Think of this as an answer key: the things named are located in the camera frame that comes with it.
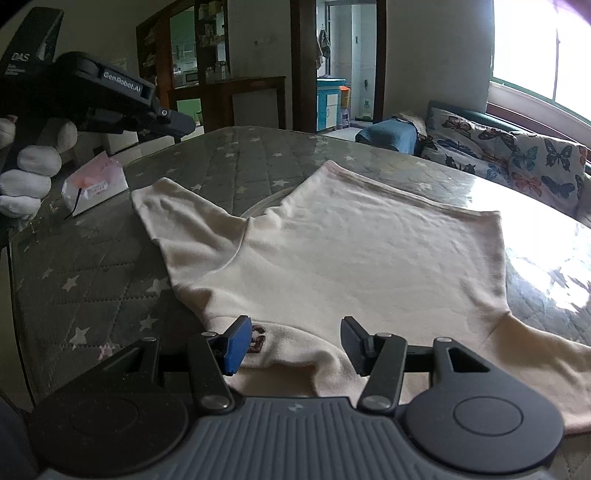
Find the white gloved left hand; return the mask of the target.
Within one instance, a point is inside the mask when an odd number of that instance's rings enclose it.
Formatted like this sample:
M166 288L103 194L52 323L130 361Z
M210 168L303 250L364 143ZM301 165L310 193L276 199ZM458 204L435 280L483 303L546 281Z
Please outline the white gloved left hand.
M77 128L65 119L51 119L39 144L24 147L17 166L1 174L1 215L22 230L34 219L51 190L52 178L63 164L61 155L75 146Z

